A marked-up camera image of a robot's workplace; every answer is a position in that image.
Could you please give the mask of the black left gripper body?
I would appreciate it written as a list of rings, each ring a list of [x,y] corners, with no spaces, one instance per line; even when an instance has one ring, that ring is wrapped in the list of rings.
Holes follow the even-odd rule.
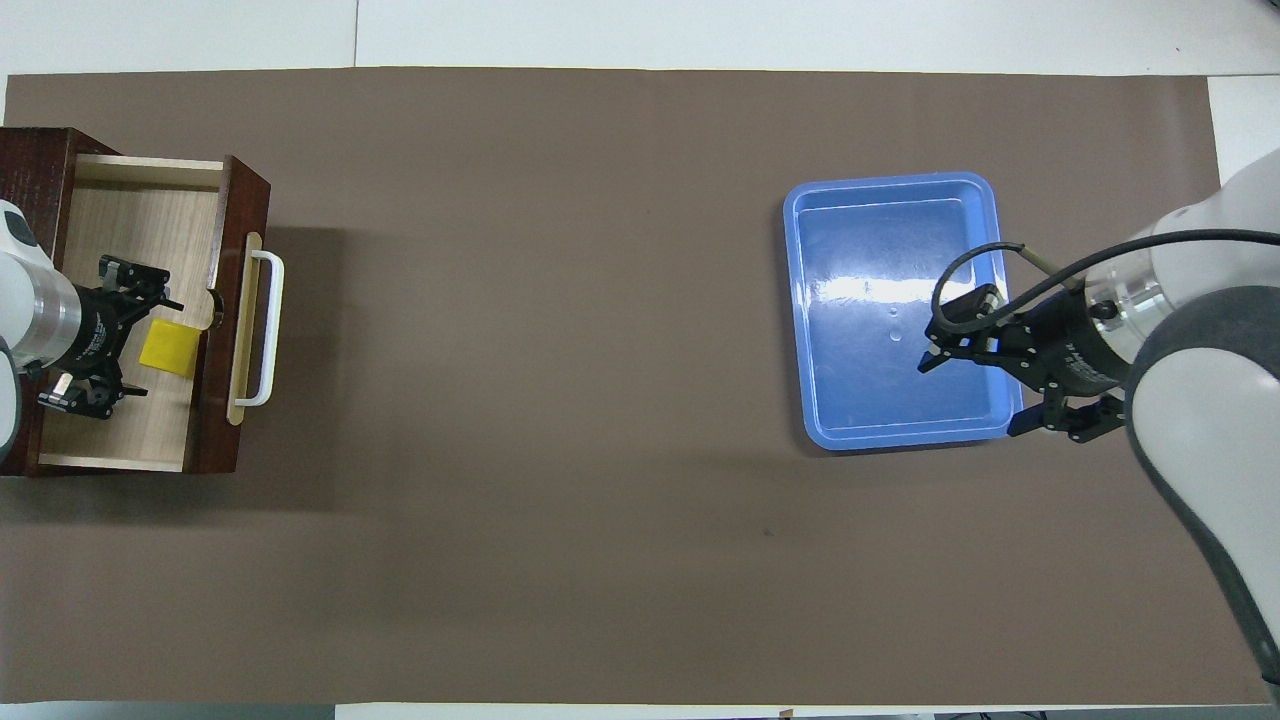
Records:
[[[74,378],[122,375],[122,348],[137,322],[134,297],[118,290],[74,287],[79,300],[79,329],[68,348],[68,372]]]

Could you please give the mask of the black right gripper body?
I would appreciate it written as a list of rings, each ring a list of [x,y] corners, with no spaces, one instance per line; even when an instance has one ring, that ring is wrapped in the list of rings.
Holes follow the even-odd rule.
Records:
[[[1094,325],[1082,291],[1060,291],[1015,315],[1000,328],[998,351],[1016,360],[1012,372],[1024,384],[1066,396],[1091,397],[1119,387],[1132,364],[1117,355]]]

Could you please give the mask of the wooden drawer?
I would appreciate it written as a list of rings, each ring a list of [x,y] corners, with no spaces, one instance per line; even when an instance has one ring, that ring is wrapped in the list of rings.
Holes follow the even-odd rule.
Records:
[[[109,420],[45,407],[38,465],[61,475],[108,471],[221,474],[234,471],[243,423],[227,419],[241,284],[250,241],[265,246],[269,183],[236,158],[220,161],[81,154],[63,269],[97,287],[99,259],[110,254],[168,269],[183,313],[156,307],[131,332],[120,368],[125,383],[146,388],[125,397]],[[259,274],[247,387],[256,391],[268,269]],[[192,380],[138,364],[155,318],[201,329]]]

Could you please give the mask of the yellow cube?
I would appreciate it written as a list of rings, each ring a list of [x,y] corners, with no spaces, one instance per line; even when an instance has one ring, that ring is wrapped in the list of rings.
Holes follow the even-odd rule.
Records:
[[[143,338],[138,364],[192,380],[197,372],[202,333],[192,325],[155,318]]]

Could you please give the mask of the white drawer handle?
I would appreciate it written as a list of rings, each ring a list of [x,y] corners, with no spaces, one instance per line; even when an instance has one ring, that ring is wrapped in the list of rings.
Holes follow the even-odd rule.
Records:
[[[233,425],[243,423],[246,409],[260,407],[273,396],[285,288],[284,260],[262,249],[262,237],[259,233],[248,234],[247,240],[250,245],[247,246],[241,284],[236,348],[229,384],[230,401],[227,410],[227,419]],[[262,346],[259,355],[259,383],[256,391],[251,392],[247,387],[250,360],[252,359],[251,334],[257,306],[259,274],[264,268],[268,269],[268,300],[265,301]]]

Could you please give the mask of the blue plastic tray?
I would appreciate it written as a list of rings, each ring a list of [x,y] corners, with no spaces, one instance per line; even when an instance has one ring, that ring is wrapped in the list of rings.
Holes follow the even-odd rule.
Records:
[[[995,191],[970,172],[812,182],[782,206],[809,438],[828,451],[997,439],[1021,411],[1007,373],[918,365],[945,268],[1000,238]]]

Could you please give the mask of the dark brown wooden cabinet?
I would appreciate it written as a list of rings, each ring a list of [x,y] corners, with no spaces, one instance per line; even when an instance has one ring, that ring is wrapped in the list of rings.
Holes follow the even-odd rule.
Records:
[[[116,156],[119,152],[74,128],[0,128],[0,199],[26,215],[38,246],[63,269],[70,196],[81,154]],[[20,380],[20,424],[15,443],[0,462],[0,477],[52,477],[61,470],[38,465],[45,407],[37,393],[45,374]]]

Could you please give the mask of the brown table mat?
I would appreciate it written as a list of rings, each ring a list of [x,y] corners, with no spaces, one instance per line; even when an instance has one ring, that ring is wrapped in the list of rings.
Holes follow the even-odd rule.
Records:
[[[970,170],[1059,263],[1219,187],[1196,78],[26,76],[234,155],[287,264],[236,473],[0,482],[0,702],[1266,702],[1123,433],[823,454],[781,205]]]

